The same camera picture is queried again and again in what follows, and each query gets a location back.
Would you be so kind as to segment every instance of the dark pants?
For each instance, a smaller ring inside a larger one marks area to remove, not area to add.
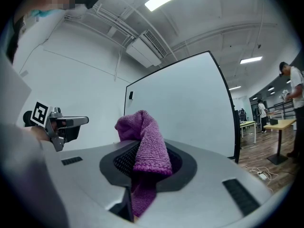
[[[267,125],[267,117],[261,117],[261,129],[263,132],[266,131],[266,129],[264,128],[265,125]]]
[[[294,152],[300,153],[304,145],[304,106],[297,108],[295,111],[296,117],[296,134],[294,140]]]

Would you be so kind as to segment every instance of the whiteboard frame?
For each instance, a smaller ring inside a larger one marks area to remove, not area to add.
[[[238,133],[238,131],[239,131],[239,123],[237,123],[237,116],[236,116],[236,112],[235,112],[235,110],[234,110],[234,105],[233,105],[231,93],[230,93],[230,91],[229,91],[227,82],[226,82],[226,80],[225,80],[225,78],[224,78],[224,75],[223,75],[222,71],[220,70],[220,67],[219,67],[217,61],[215,60],[213,54],[212,54],[210,51],[204,51],[204,52],[195,54],[195,55],[193,55],[193,56],[186,57],[186,58],[184,58],[184,59],[182,59],[182,60],[179,60],[179,61],[177,61],[177,62],[174,62],[174,63],[170,64],[170,65],[167,65],[167,66],[165,66],[165,67],[162,67],[162,68],[156,70],[155,72],[152,72],[152,73],[146,75],[145,77],[142,77],[142,78],[136,80],[135,82],[129,84],[129,85],[126,87],[126,90],[125,90],[123,115],[125,115],[125,104],[126,104],[126,100],[127,100],[127,91],[128,91],[128,87],[129,87],[129,86],[131,86],[131,85],[137,83],[138,81],[140,81],[140,80],[142,80],[142,79],[144,79],[144,78],[146,78],[146,77],[148,77],[148,76],[150,76],[150,75],[152,75],[152,74],[155,74],[155,73],[157,73],[157,72],[163,70],[164,68],[171,67],[171,66],[175,65],[176,63],[179,63],[179,62],[181,62],[181,61],[183,61],[183,60],[186,60],[186,59],[188,59],[188,58],[195,57],[195,56],[198,56],[198,55],[204,54],[204,53],[209,53],[210,56],[211,56],[211,58],[213,59],[215,65],[216,65],[217,68],[218,68],[219,74],[222,76],[222,79],[223,79],[223,81],[224,81],[224,84],[225,84],[225,87],[226,87],[226,90],[227,90],[227,94],[228,94],[228,96],[229,96],[230,105],[231,105],[231,111],[232,111],[233,121],[234,121],[234,155],[231,156],[231,157],[228,157],[228,158],[229,158],[229,159],[232,159],[232,160],[235,160],[235,162],[238,163],[238,160],[239,160],[239,153],[240,153],[240,143],[239,143],[239,141],[238,141],[238,139],[239,139],[239,133]]]

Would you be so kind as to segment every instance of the wall-mounted sensor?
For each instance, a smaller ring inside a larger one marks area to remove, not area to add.
[[[129,100],[133,100],[133,96],[134,96],[133,91],[131,91],[129,95]]]

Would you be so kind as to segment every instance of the white t-shirt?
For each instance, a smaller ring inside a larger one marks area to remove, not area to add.
[[[258,104],[258,108],[259,108],[259,110],[260,110],[260,114],[261,114],[261,117],[263,118],[263,117],[266,117],[267,115],[266,115],[266,111],[265,111],[265,106],[264,106],[264,104],[263,103],[259,103]]]
[[[295,91],[295,87],[302,84],[302,94],[297,98],[293,98],[294,100],[294,108],[299,108],[304,106],[304,78],[301,74],[300,70],[296,67],[292,66],[290,70],[290,80],[291,80],[291,91],[292,93]]]

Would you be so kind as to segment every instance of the air conditioner unit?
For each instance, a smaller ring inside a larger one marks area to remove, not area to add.
[[[157,38],[149,31],[144,31],[134,42],[128,45],[126,53],[145,67],[157,66],[160,59],[167,55]]]

